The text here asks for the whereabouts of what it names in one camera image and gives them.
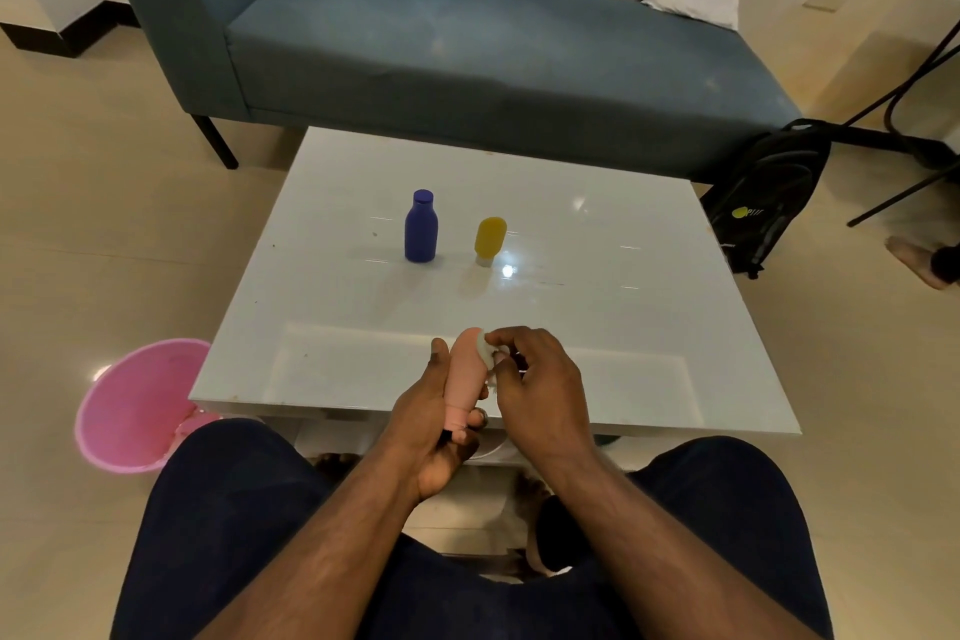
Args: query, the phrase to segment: blue sofa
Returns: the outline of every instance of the blue sofa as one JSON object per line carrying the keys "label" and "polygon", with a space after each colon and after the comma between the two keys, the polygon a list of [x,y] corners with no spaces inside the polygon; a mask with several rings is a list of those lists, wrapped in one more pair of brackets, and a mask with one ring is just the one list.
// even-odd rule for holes
{"label": "blue sofa", "polygon": [[185,112],[714,182],[799,112],[735,32],[630,0],[129,0]]}

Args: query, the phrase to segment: yellow bottle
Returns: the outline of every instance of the yellow bottle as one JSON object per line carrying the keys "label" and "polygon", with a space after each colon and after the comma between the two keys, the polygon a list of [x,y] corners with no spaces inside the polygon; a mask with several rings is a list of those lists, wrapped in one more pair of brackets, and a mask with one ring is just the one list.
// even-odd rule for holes
{"label": "yellow bottle", "polygon": [[489,268],[503,248],[507,237],[507,221],[502,217],[488,217],[480,221],[473,250],[477,252],[477,266]]}

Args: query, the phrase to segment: sofa cushion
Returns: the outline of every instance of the sofa cushion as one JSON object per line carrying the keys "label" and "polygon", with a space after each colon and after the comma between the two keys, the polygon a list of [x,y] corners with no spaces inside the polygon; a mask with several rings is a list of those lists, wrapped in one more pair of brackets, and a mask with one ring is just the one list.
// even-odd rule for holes
{"label": "sofa cushion", "polygon": [[227,47],[262,122],[706,182],[799,115],[738,33],[629,0],[257,0]]}

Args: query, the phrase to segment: pink bucket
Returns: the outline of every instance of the pink bucket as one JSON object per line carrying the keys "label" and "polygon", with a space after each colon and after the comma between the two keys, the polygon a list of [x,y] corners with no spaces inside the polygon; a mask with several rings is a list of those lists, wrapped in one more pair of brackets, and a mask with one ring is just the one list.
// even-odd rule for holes
{"label": "pink bucket", "polygon": [[220,419],[187,400],[208,352],[200,339],[167,339],[103,372],[77,411],[73,433],[83,457],[112,473],[161,469],[184,438]]}

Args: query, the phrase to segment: foot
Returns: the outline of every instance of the foot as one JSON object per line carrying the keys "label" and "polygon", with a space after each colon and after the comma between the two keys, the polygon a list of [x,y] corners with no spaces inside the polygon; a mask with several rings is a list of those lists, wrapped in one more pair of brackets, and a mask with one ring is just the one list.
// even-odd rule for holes
{"label": "foot", "polygon": [[546,568],[540,558],[537,548],[537,519],[540,518],[544,501],[550,498],[550,489],[539,478],[525,475],[522,471],[516,474],[513,484],[513,500],[516,515],[527,525],[527,564],[534,572],[552,577],[555,573]]}
{"label": "foot", "polygon": [[360,456],[353,452],[325,452],[314,463],[317,473],[331,484],[339,484],[360,463]]}
{"label": "foot", "polygon": [[930,268],[930,259],[933,258],[933,252],[926,248],[914,245],[909,240],[892,235],[887,238],[887,250],[892,253],[898,261],[906,266],[907,269],[918,275],[920,280],[929,287],[942,291],[950,284],[937,278]]}

